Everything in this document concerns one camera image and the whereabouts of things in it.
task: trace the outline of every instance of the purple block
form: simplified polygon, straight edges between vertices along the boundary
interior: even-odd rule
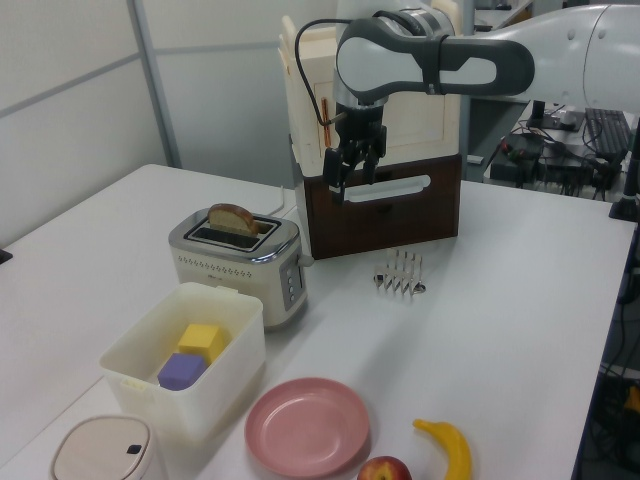
[[[174,353],[158,374],[160,386],[167,390],[184,390],[196,383],[207,369],[200,355]]]

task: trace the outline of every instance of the toast rack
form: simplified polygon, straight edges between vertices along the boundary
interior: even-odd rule
[[[378,289],[400,291],[413,296],[427,289],[422,283],[422,255],[395,248],[387,249],[387,265],[376,266],[373,281]]]

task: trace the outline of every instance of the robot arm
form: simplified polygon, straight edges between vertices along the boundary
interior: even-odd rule
[[[570,8],[473,37],[448,36],[433,9],[422,15],[439,25],[430,36],[399,33],[380,17],[345,29],[336,70],[361,102],[411,90],[640,111],[638,6]]]
[[[394,92],[507,95],[640,111],[639,6],[570,8],[457,37],[444,13],[418,1],[403,3],[340,29],[334,96],[337,111],[346,115],[336,123],[340,145],[327,149],[323,172],[338,202],[358,163],[373,183],[385,154],[382,108]]]

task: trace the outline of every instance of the desk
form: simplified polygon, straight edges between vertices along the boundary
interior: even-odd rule
[[[295,219],[287,208],[291,194],[280,215]],[[16,342],[31,335],[36,345],[26,347],[54,361],[32,361],[24,378],[1,364],[3,392],[13,392],[0,405],[5,459],[21,450],[0,478],[46,478],[73,425],[118,411],[97,361],[177,284],[169,231],[212,202],[262,212],[278,196],[272,187],[148,166],[7,249],[15,258],[0,266],[3,360],[24,361],[24,345]],[[446,469],[444,454],[411,427],[422,417],[461,428],[476,480],[567,480],[633,225],[609,219],[603,203],[463,182],[459,231],[457,238],[406,247],[424,258],[427,291],[413,300],[376,290],[371,277],[384,252],[316,262],[307,270],[304,317],[267,335],[257,392],[300,376],[346,383],[368,407],[370,454],[402,458],[414,478],[442,478]],[[51,259],[52,250],[64,258]],[[25,265],[39,276],[22,272]],[[64,349],[48,345],[53,339]],[[64,389],[41,381],[54,375]],[[200,448],[162,439],[170,478],[279,478],[244,447],[243,420],[255,398]],[[29,434],[16,439],[19,427]],[[333,478],[356,472],[354,464]]]

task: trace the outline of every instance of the toast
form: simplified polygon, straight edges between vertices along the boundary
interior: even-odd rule
[[[209,225],[216,230],[255,237],[258,224],[253,215],[238,205],[218,203],[209,209]]]

